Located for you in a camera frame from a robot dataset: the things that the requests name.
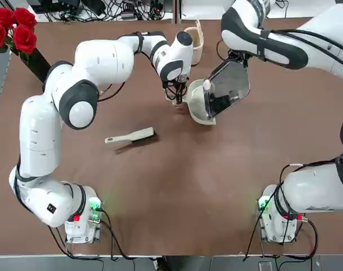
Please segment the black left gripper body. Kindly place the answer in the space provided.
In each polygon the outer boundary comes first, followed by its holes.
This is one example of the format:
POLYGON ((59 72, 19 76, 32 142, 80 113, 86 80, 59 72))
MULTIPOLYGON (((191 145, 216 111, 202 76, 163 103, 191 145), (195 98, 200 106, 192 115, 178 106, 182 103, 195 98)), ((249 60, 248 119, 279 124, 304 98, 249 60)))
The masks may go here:
POLYGON ((188 81, 189 81, 189 75, 179 75, 178 77, 169 81, 167 83, 167 86, 169 88, 173 87, 175 90, 184 90, 186 88, 186 84, 188 81))

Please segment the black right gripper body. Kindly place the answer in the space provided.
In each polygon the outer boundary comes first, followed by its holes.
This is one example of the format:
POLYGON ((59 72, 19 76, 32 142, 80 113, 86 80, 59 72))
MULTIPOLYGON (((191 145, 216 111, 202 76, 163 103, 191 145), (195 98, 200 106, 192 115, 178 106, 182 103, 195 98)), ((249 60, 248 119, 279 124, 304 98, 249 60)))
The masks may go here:
POLYGON ((249 53, 229 49, 227 60, 238 62, 244 67, 248 67, 249 53))

